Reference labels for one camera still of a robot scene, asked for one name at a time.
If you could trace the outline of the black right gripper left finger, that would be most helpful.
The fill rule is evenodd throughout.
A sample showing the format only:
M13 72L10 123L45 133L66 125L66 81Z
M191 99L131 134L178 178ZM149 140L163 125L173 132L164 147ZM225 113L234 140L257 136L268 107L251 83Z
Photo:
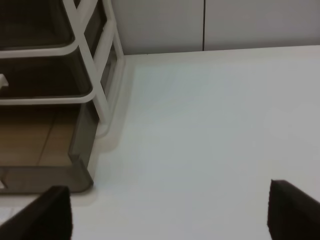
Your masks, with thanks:
M0 226L2 240L70 240L72 234L67 186L52 186Z

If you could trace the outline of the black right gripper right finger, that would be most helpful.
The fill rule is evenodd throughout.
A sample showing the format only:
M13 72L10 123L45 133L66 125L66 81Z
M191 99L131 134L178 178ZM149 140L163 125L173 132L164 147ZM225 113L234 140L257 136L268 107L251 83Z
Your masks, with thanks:
M267 226L273 240L318 240L320 202L286 180L272 180Z

